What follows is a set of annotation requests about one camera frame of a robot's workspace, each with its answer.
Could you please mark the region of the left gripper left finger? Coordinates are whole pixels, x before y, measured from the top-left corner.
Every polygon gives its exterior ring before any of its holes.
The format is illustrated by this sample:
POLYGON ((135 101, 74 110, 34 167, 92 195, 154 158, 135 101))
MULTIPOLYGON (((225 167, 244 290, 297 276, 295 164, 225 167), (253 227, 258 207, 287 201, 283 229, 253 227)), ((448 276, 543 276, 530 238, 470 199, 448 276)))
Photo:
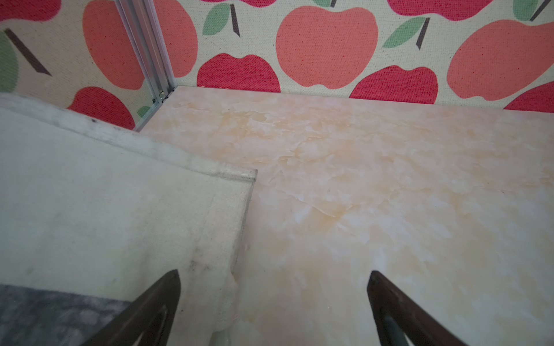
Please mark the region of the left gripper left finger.
POLYGON ((166 345, 181 283, 177 270, 164 274, 85 345, 166 345))

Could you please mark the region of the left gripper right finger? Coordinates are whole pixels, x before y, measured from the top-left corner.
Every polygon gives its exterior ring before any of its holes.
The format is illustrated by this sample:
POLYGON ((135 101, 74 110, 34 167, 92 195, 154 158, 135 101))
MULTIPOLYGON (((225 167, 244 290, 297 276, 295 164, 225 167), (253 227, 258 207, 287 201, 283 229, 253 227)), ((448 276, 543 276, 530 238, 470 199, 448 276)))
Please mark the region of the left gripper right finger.
POLYGON ((381 272, 366 288, 381 345, 464 345, 381 272))

